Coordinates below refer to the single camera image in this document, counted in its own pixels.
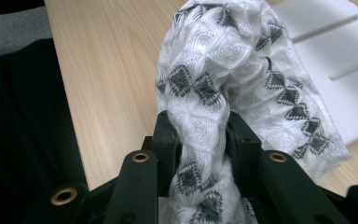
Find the wooden table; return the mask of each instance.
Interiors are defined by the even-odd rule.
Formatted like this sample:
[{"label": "wooden table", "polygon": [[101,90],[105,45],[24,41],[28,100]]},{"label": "wooden table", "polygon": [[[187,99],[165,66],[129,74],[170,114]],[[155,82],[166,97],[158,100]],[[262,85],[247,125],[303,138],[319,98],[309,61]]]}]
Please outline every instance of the wooden table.
[{"label": "wooden table", "polygon": [[[186,0],[45,1],[86,177],[94,189],[116,177],[125,155],[153,133],[158,53],[174,12]],[[358,142],[349,148],[353,159],[321,181],[339,194],[358,184]]]}]

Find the gray fabric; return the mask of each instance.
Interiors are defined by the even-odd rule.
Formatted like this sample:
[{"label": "gray fabric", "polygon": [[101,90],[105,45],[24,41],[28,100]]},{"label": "gray fabric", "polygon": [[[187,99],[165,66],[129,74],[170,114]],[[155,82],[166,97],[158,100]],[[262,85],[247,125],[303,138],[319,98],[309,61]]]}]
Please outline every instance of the gray fabric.
[{"label": "gray fabric", "polygon": [[0,55],[52,38],[46,7],[0,15]]}]

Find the black fabric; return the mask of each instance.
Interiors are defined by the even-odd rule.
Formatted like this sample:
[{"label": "black fabric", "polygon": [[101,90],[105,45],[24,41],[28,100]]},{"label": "black fabric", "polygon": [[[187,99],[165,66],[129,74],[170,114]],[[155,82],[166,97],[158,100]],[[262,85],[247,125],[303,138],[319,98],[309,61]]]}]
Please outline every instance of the black fabric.
[{"label": "black fabric", "polygon": [[0,0],[0,15],[44,5],[44,0]]},{"label": "black fabric", "polygon": [[86,184],[52,39],[0,57],[0,223],[48,189]]}]

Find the hole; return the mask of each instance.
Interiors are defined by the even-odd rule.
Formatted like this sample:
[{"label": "hole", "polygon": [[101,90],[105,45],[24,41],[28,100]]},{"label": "hole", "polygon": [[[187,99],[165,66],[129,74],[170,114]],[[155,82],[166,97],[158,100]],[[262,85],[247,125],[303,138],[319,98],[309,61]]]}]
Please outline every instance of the hole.
[{"label": "hole", "polygon": [[51,197],[51,203],[57,206],[68,204],[77,196],[77,190],[74,188],[60,189]]},{"label": "hole", "polygon": [[142,152],[137,153],[137,154],[133,155],[132,160],[136,161],[136,162],[144,162],[144,161],[149,160],[149,155],[147,155],[146,153],[142,153]]},{"label": "hole", "polygon": [[120,224],[131,224],[135,223],[136,215],[133,213],[125,213],[120,218]]},{"label": "hole", "polygon": [[272,159],[273,161],[277,161],[277,162],[286,162],[287,161],[287,158],[285,156],[283,156],[283,154],[277,153],[277,152],[269,153],[269,158]]},{"label": "hole", "polygon": [[325,215],[317,214],[313,217],[313,219],[315,219],[315,221],[320,224],[334,224],[334,221]]}]

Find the fabric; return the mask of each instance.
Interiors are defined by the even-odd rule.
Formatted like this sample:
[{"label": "fabric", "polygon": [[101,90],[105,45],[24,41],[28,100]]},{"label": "fabric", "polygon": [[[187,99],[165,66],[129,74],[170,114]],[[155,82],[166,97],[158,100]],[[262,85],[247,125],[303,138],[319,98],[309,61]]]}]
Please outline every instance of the fabric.
[{"label": "fabric", "polygon": [[0,15],[0,56],[52,38],[46,7]]},{"label": "fabric", "polygon": [[255,221],[224,154],[230,110],[263,149],[292,155],[314,181],[350,156],[265,1],[188,1],[162,45],[156,88],[183,146],[161,223]]},{"label": "fabric", "polygon": [[86,184],[52,39],[0,57],[0,223],[60,184]]}]

